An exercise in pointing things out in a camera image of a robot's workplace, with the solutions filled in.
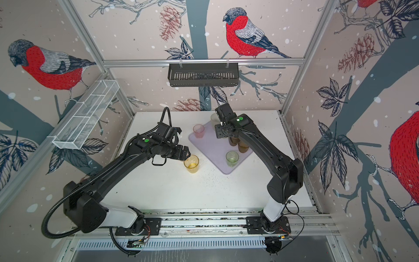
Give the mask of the yellow amber glass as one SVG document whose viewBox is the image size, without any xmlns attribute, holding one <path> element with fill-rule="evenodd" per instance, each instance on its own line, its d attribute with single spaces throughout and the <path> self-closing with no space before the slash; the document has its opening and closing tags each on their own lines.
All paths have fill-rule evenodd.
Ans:
<svg viewBox="0 0 419 262">
<path fill-rule="evenodd" d="M 191 155 L 189 156 L 184 162 L 184 166 L 186 167 L 186 169 L 194 174 L 198 171 L 198 167 L 199 167 L 199 158 L 196 155 Z"/>
</svg>

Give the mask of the pale green tall glass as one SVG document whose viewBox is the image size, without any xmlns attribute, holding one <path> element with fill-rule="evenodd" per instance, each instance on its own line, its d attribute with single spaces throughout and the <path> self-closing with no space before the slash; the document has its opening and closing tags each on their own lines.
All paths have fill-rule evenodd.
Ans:
<svg viewBox="0 0 419 262">
<path fill-rule="evenodd" d="M 213 113 L 211 115 L 211 125 L 215 129 L 217 124 L 220 124 L 220 119 L 216 113 Z"/>
</svg>

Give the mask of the dark brown glass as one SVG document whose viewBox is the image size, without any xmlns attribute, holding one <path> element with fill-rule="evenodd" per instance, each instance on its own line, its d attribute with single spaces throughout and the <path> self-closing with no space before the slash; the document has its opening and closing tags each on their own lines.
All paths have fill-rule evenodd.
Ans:
<svg viewBox="0 0 419 262">
<path fill-rule="evenodd" d="M 231 137 L 229 138 L 229 144 L 233 147 L 237 146 L 239 142 L 240 142 L 239 138 L 231 138 Z"/>
</svg>

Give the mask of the brown textured glass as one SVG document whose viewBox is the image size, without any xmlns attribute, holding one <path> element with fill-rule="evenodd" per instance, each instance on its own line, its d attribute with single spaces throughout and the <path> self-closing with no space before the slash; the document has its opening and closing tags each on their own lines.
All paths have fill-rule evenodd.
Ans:
<svg viewBox="0 0 419 262">
<path fill-rule="evenodd" d="M 240 141 L 238 143 L 238 149 L 240 151 L 240 153 L 246 153 L 249 150 L 249 146 L 244 143 L 243 141 Z"/>
</svg>

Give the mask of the rose pink glass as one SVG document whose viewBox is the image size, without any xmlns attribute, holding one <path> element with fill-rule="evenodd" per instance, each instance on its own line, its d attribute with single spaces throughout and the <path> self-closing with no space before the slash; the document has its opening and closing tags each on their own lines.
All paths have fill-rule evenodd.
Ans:
<svg viewBox="0 0 419 262">
<path fill-rule="evenodd" d="M 201 139 L 201 138 L 204 137 L 204 134 L 205 134 L 205 126 L 203 126 L 201 124 L 196 124 L 193 127 L 193 132 L 194 132 L 194 135 L 197 139 Z"/>
</svg>

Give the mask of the bright green glass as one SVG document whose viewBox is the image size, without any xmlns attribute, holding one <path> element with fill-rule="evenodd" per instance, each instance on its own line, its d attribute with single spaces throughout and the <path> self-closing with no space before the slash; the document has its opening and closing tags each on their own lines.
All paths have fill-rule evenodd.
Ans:
<svg viewBox="0 0 419 262">
<path fill-rule="evenodd" d="M 239 154 L 236 151 L 229 151 L 225 157 L 229 167 L 234 167 L 239 161 Z"/>
</svg>

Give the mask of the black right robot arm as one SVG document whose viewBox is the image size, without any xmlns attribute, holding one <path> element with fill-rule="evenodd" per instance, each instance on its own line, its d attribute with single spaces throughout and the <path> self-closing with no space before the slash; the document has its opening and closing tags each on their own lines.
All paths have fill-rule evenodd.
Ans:
<svg viewBox="0 0 419 262">
<path fill-rule="evenodd" d="M 262 160 L 272 175 L 267 185 L 270 199 L 260 215 L 260 222 L 267 232 L 277 230 L 287 203 L 303 186 L 302 161 L 282 153 L 259 131 L 248 115 L 236 115 L 229 104 L 216 108 L 216 114 L 220 120 L 220 124 L 216 125 L 217 138 L 240 139 Z"/>
</svg>

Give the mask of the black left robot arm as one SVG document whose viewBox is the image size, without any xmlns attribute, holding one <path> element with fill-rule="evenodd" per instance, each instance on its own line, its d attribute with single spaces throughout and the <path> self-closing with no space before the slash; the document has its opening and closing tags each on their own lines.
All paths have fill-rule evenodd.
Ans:
<svg viewBox="0 0 419 262">
<path fill-rule="evenodd" d="M 139 209 L 105 206 L 101 202 L 131 171 L 155 156 L 181 161 L 190 157 L 189 148 L 179 144 L 181 132 L 179 127 L 160 122 L 155 131 L 132 137 L 124 151 L 99 173 L 84 182 L 70 182 L 64 187 L 64 214 L 83 233 L 101 227 L 117 227 L 141 234 L 146 226 Z"/>
</svg>

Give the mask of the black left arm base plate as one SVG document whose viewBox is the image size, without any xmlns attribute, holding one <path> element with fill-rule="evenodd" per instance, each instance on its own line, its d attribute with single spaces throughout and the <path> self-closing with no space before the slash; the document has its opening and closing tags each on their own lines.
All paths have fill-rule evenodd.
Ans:
<svg viewBox="0 0 419 262">
<path fill-rule="evenodd" d="M 116 236 L 157 236 L 159 235 L 161 218 L 137 219 L 130 228 L 118 227 Z"/>
</svg>

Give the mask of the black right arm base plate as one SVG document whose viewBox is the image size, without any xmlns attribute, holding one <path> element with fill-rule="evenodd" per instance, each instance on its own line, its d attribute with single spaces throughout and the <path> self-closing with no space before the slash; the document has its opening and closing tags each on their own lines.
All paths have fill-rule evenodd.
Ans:
<svg viewBox="0 0 419 262">
<path fill-rule="evenodd" d="M 246 217 L 243 226 L 247 233 L 252 234 L 285 234 L 290 235 L 291 229 L 287 217 L 282 216 L 274 222 L 270 222 L 265 217 Z"/>
</svg>

